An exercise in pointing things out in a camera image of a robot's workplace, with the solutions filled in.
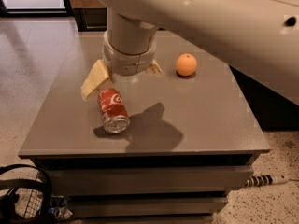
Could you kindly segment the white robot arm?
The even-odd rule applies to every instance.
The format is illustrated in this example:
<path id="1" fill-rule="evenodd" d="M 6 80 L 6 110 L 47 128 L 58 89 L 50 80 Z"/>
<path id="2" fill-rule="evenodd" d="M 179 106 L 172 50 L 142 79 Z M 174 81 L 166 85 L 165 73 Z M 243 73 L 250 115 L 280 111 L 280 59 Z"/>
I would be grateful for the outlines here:
<path id="1" fill-rule="evenodd" d="M 99 0 L 107 8 L 106 66 L 147 69 L 163 28 L 299 104 L 297 0 Z"/>

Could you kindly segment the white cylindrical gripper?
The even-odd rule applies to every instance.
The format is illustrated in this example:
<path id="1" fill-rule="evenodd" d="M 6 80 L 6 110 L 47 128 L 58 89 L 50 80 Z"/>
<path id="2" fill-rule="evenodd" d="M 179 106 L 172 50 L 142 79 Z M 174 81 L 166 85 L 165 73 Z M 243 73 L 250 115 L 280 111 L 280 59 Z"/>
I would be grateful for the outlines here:
<path id="1" fill-rule="evenodd" d="M 103 60 L 97 60 L 81 86 L 84 101 L 96 96 L 113 85 L 112 73 L 121 76 L 133 76 L 145 71 L 148 75 L 162 77 L 160 65 L 154 60 L 156 51 L 155 37 L 149 40 L 149 48 L 139 54 L 126 54 L 112 47 L 108 41 L 108 32 L 104 33 L 102 47 Z"/>

